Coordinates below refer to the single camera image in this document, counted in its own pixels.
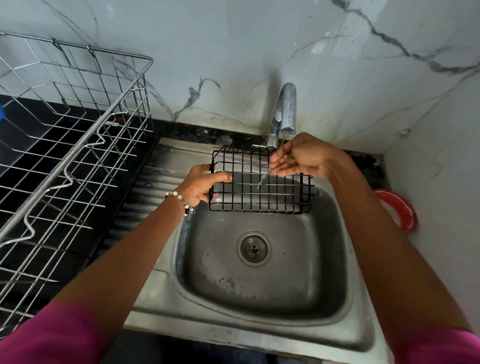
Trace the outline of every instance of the wire rack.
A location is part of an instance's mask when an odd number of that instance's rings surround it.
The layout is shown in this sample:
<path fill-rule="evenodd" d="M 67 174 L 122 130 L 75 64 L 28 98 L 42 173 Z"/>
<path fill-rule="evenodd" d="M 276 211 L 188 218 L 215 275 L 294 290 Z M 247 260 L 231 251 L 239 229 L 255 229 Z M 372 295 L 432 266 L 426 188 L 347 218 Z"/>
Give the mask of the wire rack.
<path fill-rule="evenodd" d="M 275 150 L 252 146 L 224 146 L 212 154 L 212 171 L 232 174 L 231 183 L 216 183 L 210 190 L 210 210 L 275 214 L 310 212 L 311 176 L 303 173 L 279 177 L 269 173 L 268 162 Z"/>
<path fill-rule="evenodd" d="M 0 33 L 0 337 L 91 261 L 159 133 L 150 57 Z"/>

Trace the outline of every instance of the chrome faucet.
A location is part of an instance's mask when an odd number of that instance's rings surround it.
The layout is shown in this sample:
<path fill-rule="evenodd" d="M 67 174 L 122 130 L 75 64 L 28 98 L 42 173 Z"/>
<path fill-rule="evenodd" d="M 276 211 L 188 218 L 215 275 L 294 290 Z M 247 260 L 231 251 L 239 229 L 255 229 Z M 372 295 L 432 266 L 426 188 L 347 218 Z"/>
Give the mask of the chrome faucet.
<path fill-rule="evenodd" d="M 297 132 L 297 88 L 292 82 L 283 85 L 276 102 L 267 147 L 278 148 L 278 134 L 295 134 Z"/>

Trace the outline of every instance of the beaded bracelet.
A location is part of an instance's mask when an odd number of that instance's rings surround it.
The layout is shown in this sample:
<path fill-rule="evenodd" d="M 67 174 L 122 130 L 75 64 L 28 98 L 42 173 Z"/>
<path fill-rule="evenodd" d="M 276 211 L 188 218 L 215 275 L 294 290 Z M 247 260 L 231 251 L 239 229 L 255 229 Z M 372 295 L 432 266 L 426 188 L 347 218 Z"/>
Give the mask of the beaded bracelet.
<path fill-rule="evenodd" d="M 165 197 L 168 197 L 168 196 L 176 196 L 183 203 L 183 205 L 185 206 L 184 216 L 187 216 L 188 214 L 193 214 L 193 207 L 188 206 L 188 204 L 185 202 L 183 197 L 177 191 L 167 192 L 165 194 Z"/>

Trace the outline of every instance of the pink shirt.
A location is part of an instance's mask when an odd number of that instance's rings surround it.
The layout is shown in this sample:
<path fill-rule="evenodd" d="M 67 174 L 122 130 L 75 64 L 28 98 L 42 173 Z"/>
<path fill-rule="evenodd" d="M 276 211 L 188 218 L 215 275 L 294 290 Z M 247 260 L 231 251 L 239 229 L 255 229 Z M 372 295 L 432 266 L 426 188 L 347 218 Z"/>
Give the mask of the pink shirt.
<path fill-rule="evenodd" d="M 0 363 L 99 363 L 105 350 L 105 340 L 83 306 L 52 302 L 0 341 Z M 480 363 L 480 340 L 459 330 L 426 330 L 395 353 L 395 362 Z"/>

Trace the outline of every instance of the drain strainer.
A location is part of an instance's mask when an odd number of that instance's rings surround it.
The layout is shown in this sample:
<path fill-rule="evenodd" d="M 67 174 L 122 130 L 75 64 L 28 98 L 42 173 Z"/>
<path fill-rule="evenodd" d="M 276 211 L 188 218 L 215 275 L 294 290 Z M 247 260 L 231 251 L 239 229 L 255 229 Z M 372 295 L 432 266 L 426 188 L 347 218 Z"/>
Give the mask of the drain strainer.
<path fill-rule="evenodd" d="M 272 256 L 272 245 L 262 232 L 247 231 L 238 239 L 237 254 L 244 264 L 261 267 Z"/>

